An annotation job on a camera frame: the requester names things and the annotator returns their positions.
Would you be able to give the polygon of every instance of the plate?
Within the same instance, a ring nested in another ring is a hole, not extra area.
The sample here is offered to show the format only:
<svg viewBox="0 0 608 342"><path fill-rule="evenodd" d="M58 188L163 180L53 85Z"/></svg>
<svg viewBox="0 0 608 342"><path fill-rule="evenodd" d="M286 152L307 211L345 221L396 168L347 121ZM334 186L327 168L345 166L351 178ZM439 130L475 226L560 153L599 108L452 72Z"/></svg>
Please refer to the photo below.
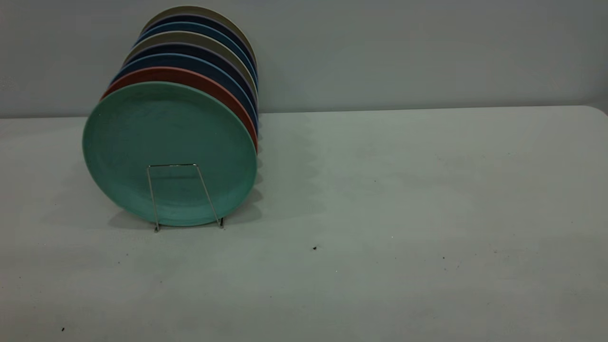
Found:
<svg viewBox="0 0 608 342"><path fill-rule="evenodd" d="M251 86L249 85L249 83L247 83L247 81L245 81L245 78L243 77L243 75L234 67L234 65L232 63L230 63L229 61L227 61L224 57L216 54L214 51L205 49L198 45L183 44L183 43L169 43L169 44L152 45L152 46L134 54L125 63L128 64L136 59L150 56L150 55L169 54L169 53L182 54L182 55L188 55L188 56L200 58L200 59L202 59L204 61L208 61L209 63L222 69L223 71L226 72L226 74L229 74L235 81L237 81L238 85L240 85L241 88L243 88L243 90L245 90L248 98L252 101L254 106L257 107L258 99L256 98L256 95L255 95L253 89L251 89Z"/></svg>
<svg viewBox="0 0 608 342"><path fill-rule="evenodd" d="M235 113L237 117L241 120L241 122L249 132L251 140L254 142L255 150L257 151L258 137L255 133L255 126L243 105L237 100L236 97L234 97L234 95L232 95L228 90L226 90L216 81L208 78L207 76L197 74L190 70L171 68L166 66L156 66L152 68L145 68L134 71L130 74L124 75L123 77L116 80L116 82L112 83L112 85L110 85L104 95L102 95L101 100L103 100L108 94L111 94L112 92L124 88L128 85L152 81L179 83L182 85L190 86L194 89L198 89L200 91L204 91L207 94L218 99L221 103L225 104L228 109Z"/></svg>
<svg viewBox="0 0 608 342"><path fill-rule="evenodd" d="M86 122L83 152L91 176L118 206L154 222L149 165L196 163L218 217L253 188L255 147L243 123L219 100L189 86L144 82L97 104ZM150 169L159 223L215 221L195 167Z"/></svg>
<svg viewBox="0 0 608 342"><path fill-rule="evenodd" d="M140 41L137 45L135 45L131 49L131 52L129 52L129 54L125 58L125 61L129 60L133 55L139 53L141 50L147 49L150 46L167 43L192 44L214 51L215 53L224 57L226 60L230 61L230 63L232 63L239 70L239 72L241 72L241 74L249 83L251 89L254 90L255 95L257 96L258 89L255 85L254 78L253 76L251 76L249 70L247 70L247 67L245 66L243 61L241 61L241 59L238 58L238 56L235 55L234 52L232 52L226 45L223 45L222 43L211 37L207 37L198 33L187 31L171 31L153 35Z"/></svg>
<svg viewBox="0 0 608 342"><path fill-rule="evenodd" d="M237 44L241 48L241 50L243 50L243 52L245 52L245 54L247 55L249 60L254 61L254 66L257 68L257 62L255 60L253 50L251 50L250 47L247 46L243 42L243 40L237 34L234 33L234 31L230 30L226 25L224 25L214 19L210 19L210 18L207 18L205 16L200 16L200 15L172 15L172 16L168 16L163 19L160 19L159 21L156 21L155 23L152 23L152 25L147 30L151 30L151 29L153 29L157 26L163 25L163 24L178 23L178 22L184 22L184 21L188 22L188 23L197 23L197 24L209 26L209 27L214 28L214 29L220 31L221 33L225 34L228 38L230 38L232 41L234 41L235 44Z"/></svg>
<svg viewBox="0 0 608 342"><path fill-rule="evenodd" d="M225 34L221 33L220 31L218 31L216 29L213 29L209 26L205 26L205 25L201 25L201 24L197 24L197 23L187 23L187 22L163 24L163 25L157 26L149 31L146 31L143 35L141 35L139 37L139 39L137 40L135 45L137 45L140 41L142 41L150 36L153 36L155 34L162 33L162 32L169 32L169 31L188 31L188 32L199 33L201 35L205 35L210 38L213 38L213 39L219 41L220 43L222 43L223 45L226 45L226 47L228 47L232 52L234 52L234 54L237 55L237 57L245 64L245 66L247 67L247 70L249 70L249 72L251 73L251 76L253 76L253 78L254 78L255 85L258 85L258 73L255 70L254 65L252 64L252 61L247 57L247 55L243 52L243 50L234 41L232 41L230 38L228 38Z"/></svg>
<svg viewBox="0 0 608 342"><path fill-rule="evenodd" d="M237 35L240 38L240 40L247 46L248 50L251 52L251 54L254 58L253 59L254 64L257 65L257 60L255 59L254 50L253 50L253 48L251 48L251 44L249 43L247 36L245 36L245 33L243 33L243 31L241 29L239 29L238 26L235 25L235 23L233 23L230 19L226 18L225 16L219 14L216 11L213 11L210 9L205 9L203 7L177 6L177 7L173 7L170 9L166 9L166 10L158 13L154 18L150 19L150 21L148 23L146 23L146 25L143 27L142 33L144 33L144 31L147 31L152 25L156 24L158 21L160 21L166 17L173 16L173 15L180 15L180 14L192 14L192 15L206 16L206 17L211 18L211 19L217 21L218 23L221 23L222 25L226 26L235 35Z"/></svg>
<svg viewBox="0 0 608 342"><path fill-rule="evenodd" d="M258 114L254 104L249 100L245 90L238 85L229 74L222 69L200 58L182 55L182 54L157 54L152 56L142 57L125 65L119 73L114 77L110 84L114 83L119 78L130 72L137 71L143 68L153 66L171 66L174 68L188 69L197 74L205 75L208 78L218 82L226 88L237 100L245 107L247 114L254 122L255 131L258 131Z"/></svg>

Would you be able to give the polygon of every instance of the plate stand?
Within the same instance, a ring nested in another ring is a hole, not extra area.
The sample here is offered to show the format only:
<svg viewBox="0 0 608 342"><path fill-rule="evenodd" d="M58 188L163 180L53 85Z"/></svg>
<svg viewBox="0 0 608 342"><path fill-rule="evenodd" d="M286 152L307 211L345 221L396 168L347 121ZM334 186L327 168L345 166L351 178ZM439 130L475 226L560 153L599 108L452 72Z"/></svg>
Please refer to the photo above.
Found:
<svg viewBox="0 0 608 342"><path fill-rule="evenodd" d="M213 202L211 202L211 197L209 196L209 191L207 191L207 186L205 185L205 180L202 177L201 168L198 167L197 164L167 164L167 165L148 165L146 167L146 173L148 175L148 185L150 186L150 196L152 197L152 207L154 207L154 219L156 221L156 227L154 228L154 232L159 232L161 230L161 225L158 223L158 213L156 212L156 201L154 200L154 190L152 190L152 178L150 178L150 169L153 167L196 167L196 171L198 171L198 176L201 179L202 188L205 189L205 194L207 195L207 200L209 200L209 205L211 205L211 210L213 210L213 216L215 216L215 221L218 224L220 229L224 228L224 218L218 218L218 214L215 212L215 208L213 207Z"/></svg>

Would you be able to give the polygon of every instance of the white table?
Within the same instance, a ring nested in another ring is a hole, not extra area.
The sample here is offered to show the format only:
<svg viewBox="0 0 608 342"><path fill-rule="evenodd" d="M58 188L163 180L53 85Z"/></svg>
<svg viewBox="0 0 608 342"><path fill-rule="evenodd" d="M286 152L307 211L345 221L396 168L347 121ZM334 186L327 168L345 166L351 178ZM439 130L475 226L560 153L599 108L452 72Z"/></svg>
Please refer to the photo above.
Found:
<svg viewBox="0 0 608 342"><path fill-rule="evenodd" d="M0 120L0 341L606 341L596 109L264 114L226 228L158 234L84 122Z"/></svg>

